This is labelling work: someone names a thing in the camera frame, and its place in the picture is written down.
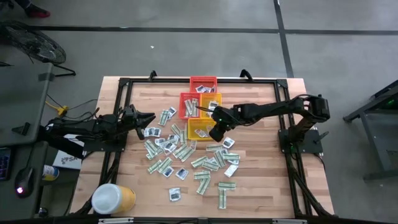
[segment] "red shoe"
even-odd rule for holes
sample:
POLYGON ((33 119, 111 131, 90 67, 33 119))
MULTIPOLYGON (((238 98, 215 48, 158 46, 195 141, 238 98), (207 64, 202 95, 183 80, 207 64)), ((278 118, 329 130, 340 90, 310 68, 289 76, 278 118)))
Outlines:
POLYGON ((48 16, 51 15, 50 12, 42 8, 39 8, 33 4, 30 4, 30 6, 25 9, 25 13, 30 18, 47 18, 48 16))

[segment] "plastic basket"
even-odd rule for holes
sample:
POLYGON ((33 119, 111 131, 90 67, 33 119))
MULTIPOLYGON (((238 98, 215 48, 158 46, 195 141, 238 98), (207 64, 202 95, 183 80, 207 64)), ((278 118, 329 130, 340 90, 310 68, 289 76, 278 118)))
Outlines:
MULTIPOLYGON (((198 105, 200 105, 200 93, 180 93, 180 107, 178 110, 178 116, 180 119, 188 119, 185 117, 185 100, 192 100, 193 98, 198 99, 198 105)), ((200 113, 198 113, 197 117, 191 117, 191 118, 199 118, 200 113)))
MULTIPOLYGON (((210 101, 217 101, 221 106, 221 93, 201 93, 200 94, 200 106, 204 108, 209 107, 210 101)), ((206 111, 200 111, 200 118, 211 118, 206 111)))
POLYGON ((189 81, 190 93, 196 93, 196 87, 203 85, 204 87, 215 87, 217 92, 217 77, 191 77, 189 81))
POLYGON ((201 129, 207 133, 207 127, 213 128, 216 122, 211 118, 190 118, 188 119, 188 139, 198 141, 212 140, 211 137, 201 138, 196 132, 196 129, 201 129))

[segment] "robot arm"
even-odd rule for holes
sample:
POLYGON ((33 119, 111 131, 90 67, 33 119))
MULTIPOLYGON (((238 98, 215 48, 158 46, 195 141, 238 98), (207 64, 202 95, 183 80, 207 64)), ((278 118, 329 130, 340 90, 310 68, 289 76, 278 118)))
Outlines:
POLYGON ((316 123, 325 122, 330 118, 328 101, 319 96, 299 95, 291 100, 266 105, 246 103, 234 105, 231 109, 217 106, 211 117, 216 125, 209 135, 220 142, 226 131, 236 126, 250 126, 262 118, 296 113, 303 119, 295 126, 289 128, 289 141, 303 141, 305 133, 316 123))
POLYGON ((52 125, 47 125, 46 132, 53 137, 62 138, 66 134, 77 134, 77 140, 83 142, 110 143, 117 141, 122 135, 135 129, 139 139, 143 140, 142 130, 155 119, 155 114, 141 113, 135 109, 134 105, 130 105, 130 107, 121 110, 118 115, 106 114, 99 115, 96 118, 89 121, 55 118, 49 121, 49 124, 52 125))

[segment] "concrete floor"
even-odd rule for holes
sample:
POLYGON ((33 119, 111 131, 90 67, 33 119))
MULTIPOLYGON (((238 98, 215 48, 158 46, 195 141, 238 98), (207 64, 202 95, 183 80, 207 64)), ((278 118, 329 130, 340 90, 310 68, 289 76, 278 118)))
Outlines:
MULTIPOLYGON (((272 0, 43 0, 53 14, 27 19, 21 10, 5 16, 36 25, 129 27, 227 27, 276 29, 272 0)), ((285 28, 397 30, 398 2, 393 0, 280 0, 285 28)), ((254 77, 286 77, 278 34, 45 32, 67 52, 64 66, 77 76, 56 79, 49 94, 65 105, 96 98, 105 75, 217 75, 236 77, 243 68, 254 77)), ((309 93, 329 100, 331 119, 319 124, 326 176, 337 215, 398 222, 398 180, 364 183, 379 170, 362 124, 342 117, 398 78, 398 36, 288 35, 294 75, 309 93)), ((30 63, 17 50, 0 46, 0 61, 30 63)), ((70 116, 94 110, 79 108, 70 116)), ((43 123, 55 113, 46 108, 43 123)), ((48 207, 65 211, 68 186, 52 189, 48 207)))

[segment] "wooden tabletop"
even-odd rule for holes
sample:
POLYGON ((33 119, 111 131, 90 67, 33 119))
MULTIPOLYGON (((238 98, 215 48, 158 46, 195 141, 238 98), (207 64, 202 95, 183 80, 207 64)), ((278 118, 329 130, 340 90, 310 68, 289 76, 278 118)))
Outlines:
MULTIPOLYGON (((99 114, 113 112, 118 81, 120 77, 104 77, 98 97, 99 114)), ((301 78, 288 78, 290 97, 306 93, 301 78)), ((170 106, 178 108, 181 92, 189 92, 188 83, 135 83, 132 88, 131 103, 141 112, 154 112, 157 117, 149 125, 162 128, 162 138, 172 134, 172 124, 184 127, 185 121, 177 114, 163 128, 159 122, 162 110, 170 106)), ((223 106, 230 108, 240 103, 273 103, 275 102, 272 85, 228 84, 219 83, 218 92, 222 93, 223 106)), ((298 123, 300 116, 295 116, 298 123)), ((166 178, 158 172, 149 174, 147 168, 157 159, 165 159, 165 155, 157 156, 152 161, 146 158, 144 142, 140 141, 135 131, 129 133, 126 150, 122 153, 118 173, 118 185, 126 186, 137 195, 136 205, 129 212, 117 216, 129 217, 223 217, 223 218, 292 218, 294 217, 292 199, 284 155, 280 152, 277 131, 280 129, 277 117, 264 118, 249 127, 239 126, 225 136, 236 141, 231 152, 241 156, 239 169, 231 178, 224 175, 228 166, 217 172, 211 172, 210 188, 205 194, 196 193, 200 181, 193 179, 193 173, 202 170, 193 169, 191 161, 213 153, 205 151, 207 144, 214 141, 198 142, 197 150, 184 163, 169 156, 172 167, 178 170, 184 167, 189 170, 185 180, 175 176, 175 172, 166 178), (220 181, 236 183, 236 190, 227 191, 225 210, 218 209, 218 189, 220 181), (182 199, 178 202, 169 201, 169 189, 180 187, 182 199)), ((83 161, 78 178, 71 212, 81 208, 98 186, 103 152, 92 153, 83 161)), ((302 155, 308 188, 324 208, 333 213, 325 171, 317 157, 311 154, 302 155)), ((304 211, 300 191, 300 208, 304 211)))

